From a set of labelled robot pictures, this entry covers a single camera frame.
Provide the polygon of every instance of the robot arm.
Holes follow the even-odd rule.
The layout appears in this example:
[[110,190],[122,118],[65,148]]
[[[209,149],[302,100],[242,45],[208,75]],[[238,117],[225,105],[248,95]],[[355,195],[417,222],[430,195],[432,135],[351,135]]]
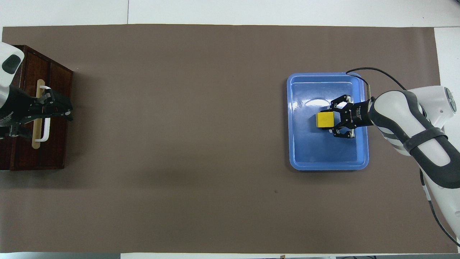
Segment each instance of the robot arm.
[[[450,100],[450,104],[446,102],[449,105],[446,113],[455,112],[452,95]],[[444,132],[425,117],[415,93],[390,91],[382,94],[372,104],[369,117],[387,139],[392,139],[397,150],[403,147],[415,158],[433,182],[443,188],[460,188],[460,153]]]
[[63,117],[72,120],[72,105],[67,96],[46,88],[41,97],[31,97],[11,82],[24,59],[24,53],[0,42],[0,139],[5,136],[31,138],[21,125],[38,118]]
[[460,236],[460,153],[440,129],[455,112],[449,89],[429,86],[382,94],[369,117],[398,152],[415,158],[443,216]]

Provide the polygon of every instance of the brown paper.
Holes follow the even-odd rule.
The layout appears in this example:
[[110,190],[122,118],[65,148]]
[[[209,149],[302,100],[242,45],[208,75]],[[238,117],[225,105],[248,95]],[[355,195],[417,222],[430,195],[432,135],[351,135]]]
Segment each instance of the brown paper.
[[[374,66],[438,85],[432,28],[7,27],[3,41],[75,71],[75,120],[65,169],[0,173],[1,252],[456,252],[417,164],[375,127],[364,170],[288,159],[289,75]],[[360,74],[374,96],[397,88]]]

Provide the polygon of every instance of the drawer handle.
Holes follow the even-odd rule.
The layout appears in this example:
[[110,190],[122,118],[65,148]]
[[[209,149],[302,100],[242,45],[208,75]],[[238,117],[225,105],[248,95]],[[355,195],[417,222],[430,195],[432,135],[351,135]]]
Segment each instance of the drawer handle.
[[[37,93],[36,97],[39,98],[43,94],[44,89],[50,89],[49,87],[45,86],[45,81],[42,79],[39,79],[37,81]],[[34,149],[40,148],[40,142],[45,142],[48,140],[50,136],[50,124],[51,124],[51,118],[45,118],[45,125],[43,128],[43,137],[41,137],[41,125],[42,125],[42,119],[35,119],[34,120],[34,129],[32,131],[32,147]]]

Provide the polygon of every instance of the wooden cabinet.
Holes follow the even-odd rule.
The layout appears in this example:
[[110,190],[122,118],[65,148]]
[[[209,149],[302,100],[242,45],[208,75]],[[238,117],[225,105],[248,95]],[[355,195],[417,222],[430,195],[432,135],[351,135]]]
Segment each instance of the wooden cabinet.
[[[43,79],[46,86],[70,97],[73,71],[31,49],[16,46],[24,54],[12,85],[35,96],[37,80]],[[22,137],[7,137],[0,140],[0,170],[40,170],[64,168],[67,138],[67,120],[52,118],[50,137],[40,148],[32,148],[32,140]],[[33,122],[24,125],[32,132]]]

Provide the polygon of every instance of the plastic tray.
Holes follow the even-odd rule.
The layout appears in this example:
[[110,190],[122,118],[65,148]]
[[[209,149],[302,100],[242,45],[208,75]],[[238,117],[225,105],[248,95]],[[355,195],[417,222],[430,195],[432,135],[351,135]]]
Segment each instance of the plastic tray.
[[316,127],[316,113],[335,98],[348,94],[352,102],[365,100],[360,79],[345,73],[296,73],[287,80],[287,94],[289,160],[295,169],[359,170],[368,165],[366,127],[355,129],[352,139]]

